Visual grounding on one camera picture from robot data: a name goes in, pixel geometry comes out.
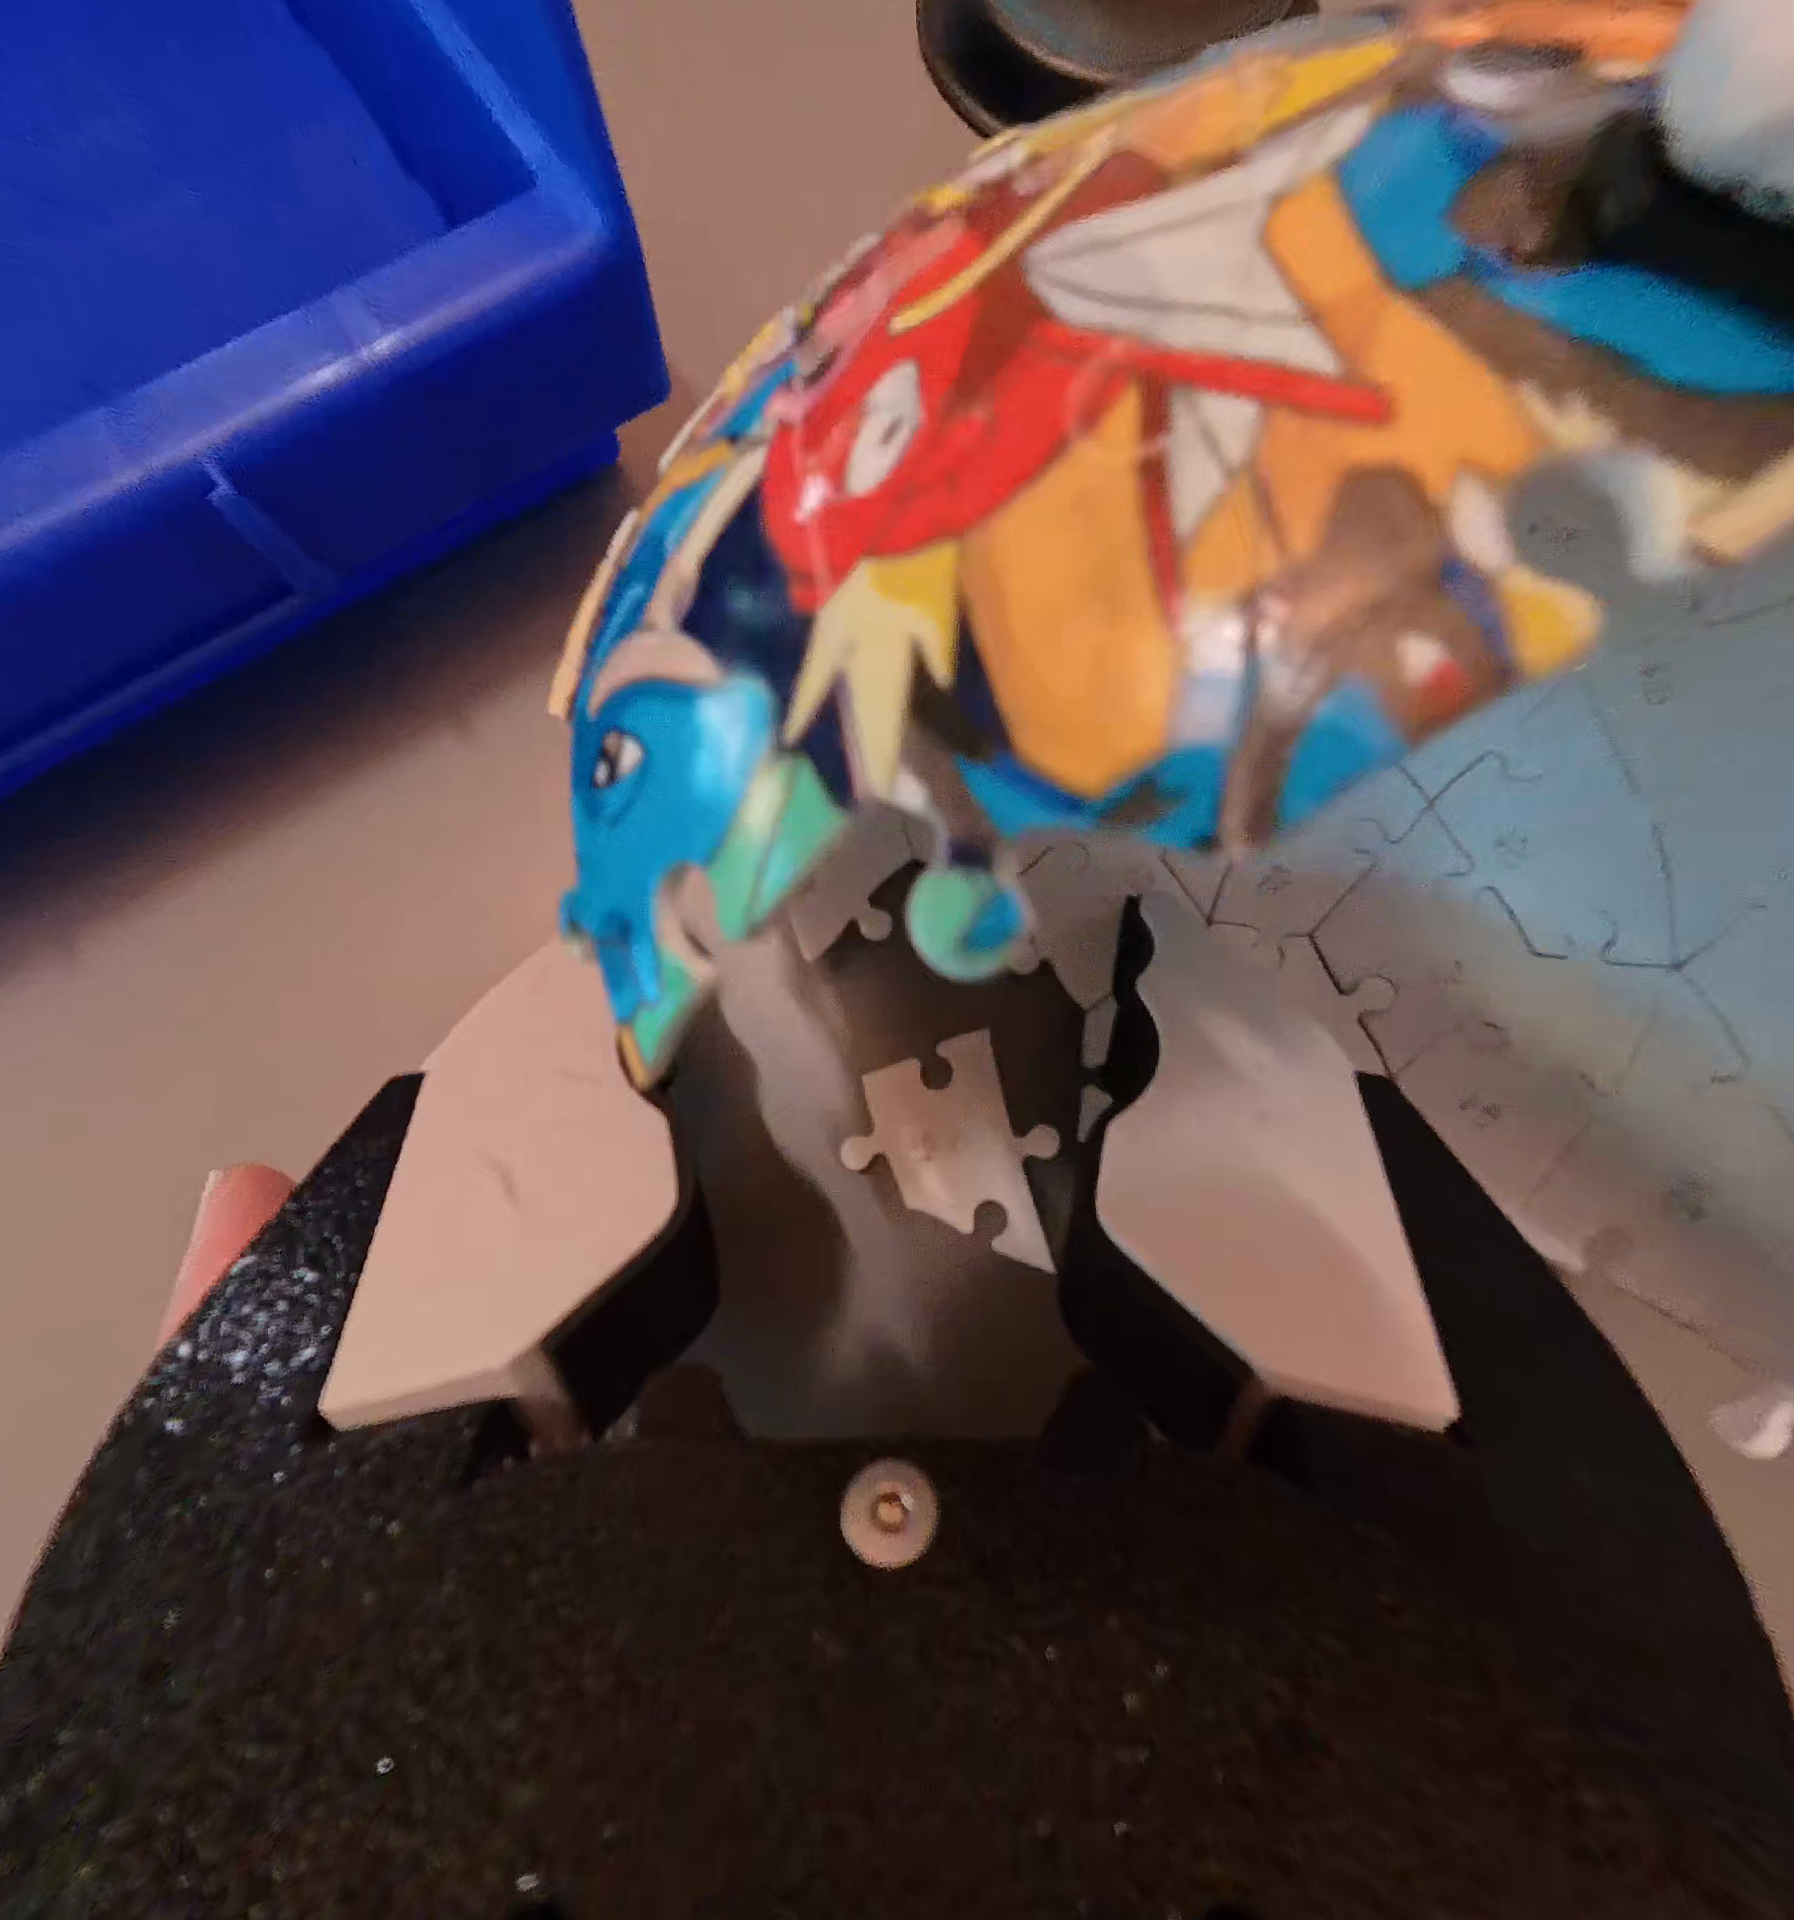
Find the blue plastic bin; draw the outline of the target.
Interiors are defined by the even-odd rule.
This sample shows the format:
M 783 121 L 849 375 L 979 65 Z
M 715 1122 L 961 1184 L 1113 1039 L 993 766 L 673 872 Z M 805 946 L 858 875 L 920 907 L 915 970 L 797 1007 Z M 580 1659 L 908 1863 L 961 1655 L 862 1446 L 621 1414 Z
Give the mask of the blue plastic bin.
M 0 3 L 0 800 L 668 395 L 573 4 Z

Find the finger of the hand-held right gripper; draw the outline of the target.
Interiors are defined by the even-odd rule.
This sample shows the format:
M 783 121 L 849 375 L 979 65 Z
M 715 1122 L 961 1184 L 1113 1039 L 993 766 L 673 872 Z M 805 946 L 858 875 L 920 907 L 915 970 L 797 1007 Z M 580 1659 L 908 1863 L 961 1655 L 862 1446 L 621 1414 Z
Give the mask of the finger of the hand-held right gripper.
M 1794 3 L 1687 4 L 1656 124 L 1681 182 L 1794 223 Z

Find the colourful puzzle ball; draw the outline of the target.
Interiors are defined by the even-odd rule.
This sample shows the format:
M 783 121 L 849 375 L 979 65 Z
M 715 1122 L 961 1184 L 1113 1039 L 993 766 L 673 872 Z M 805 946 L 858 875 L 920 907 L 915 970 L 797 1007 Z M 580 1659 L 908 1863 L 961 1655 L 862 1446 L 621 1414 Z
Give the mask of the colourful puzzle ball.
M 660 1097 L 891 829 L 902 956 L 1280 964 L 1538 1254 L 1794 1428 L 1794 223 L 1687 4 L 1289 23 L 996 133 L 702 398 L 573 617 L 573 889 Z

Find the dark glossy round object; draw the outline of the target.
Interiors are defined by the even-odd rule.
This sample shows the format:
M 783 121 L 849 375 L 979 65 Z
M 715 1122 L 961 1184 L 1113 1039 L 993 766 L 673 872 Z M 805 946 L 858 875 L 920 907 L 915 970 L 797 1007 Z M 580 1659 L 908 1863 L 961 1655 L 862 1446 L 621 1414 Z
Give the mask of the dark glossy round object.
M 1315 3 L 919 3 L 926 70 L 989 135 L 1144 83 Z

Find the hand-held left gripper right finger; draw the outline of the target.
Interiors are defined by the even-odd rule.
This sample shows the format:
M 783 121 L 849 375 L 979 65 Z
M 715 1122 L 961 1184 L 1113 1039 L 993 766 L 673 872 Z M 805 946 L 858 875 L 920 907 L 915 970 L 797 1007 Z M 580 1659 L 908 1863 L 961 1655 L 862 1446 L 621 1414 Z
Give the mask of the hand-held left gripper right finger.
M 1164 1438 L 1247 1452 L 1278 1406 L 1447 1434 L 1459 1397 L 1364 1101 L 1280 964 L 1124 901 L 1065 1239 L 1082 1353 Z

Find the grey puzzle piece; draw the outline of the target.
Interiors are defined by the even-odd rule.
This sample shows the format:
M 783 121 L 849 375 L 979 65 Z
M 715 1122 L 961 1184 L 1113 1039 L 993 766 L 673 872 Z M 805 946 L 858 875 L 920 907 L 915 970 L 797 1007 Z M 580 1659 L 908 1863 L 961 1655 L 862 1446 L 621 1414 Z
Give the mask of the grey puzzle piece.
M 937 1088 L 926 1082 L 919 1059 L 861 1077 L 868 1129 L 840 1143 L 840 1163 L 864 1174 L 881 1160 L 908 1212 L 962 1235 L 976 1235 L 985 1206 L 998 1208 L 1001 1226 L 987 1242 L 989 1252 L 1053 1277 L 1053 1254 L 1027 1163 L 1055 1158 L 1058 1129 L 1045 1121 L 1030 1127 L 1010 1122 L 987 1029 L 946 1039 L 935 1059 L 950 1075 Z

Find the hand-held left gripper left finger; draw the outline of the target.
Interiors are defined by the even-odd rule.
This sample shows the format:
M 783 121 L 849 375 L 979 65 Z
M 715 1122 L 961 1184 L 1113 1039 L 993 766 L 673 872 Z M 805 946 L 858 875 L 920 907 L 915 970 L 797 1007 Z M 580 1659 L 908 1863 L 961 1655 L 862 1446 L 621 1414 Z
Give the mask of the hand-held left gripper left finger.
M 334 1429 L 510 1406 L 600 1438 L 718 1306 L 709 1212 L 597 964 L 540 948 L 429 1055 L 318 1398 Z

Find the person's left hand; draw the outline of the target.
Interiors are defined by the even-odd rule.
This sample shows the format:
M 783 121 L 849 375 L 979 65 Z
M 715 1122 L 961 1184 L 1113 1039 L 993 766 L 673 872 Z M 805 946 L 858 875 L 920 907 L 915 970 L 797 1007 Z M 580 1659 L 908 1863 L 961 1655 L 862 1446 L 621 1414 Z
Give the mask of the person's left hand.
M 291 1198 L 294 1181 L 263 1163 L 236 1163 L 206 1177 L 189 1244 L 178 1261 L 155 1347 L 189 1319 L 231 1266 L 246 1254 L 260 1231 Z

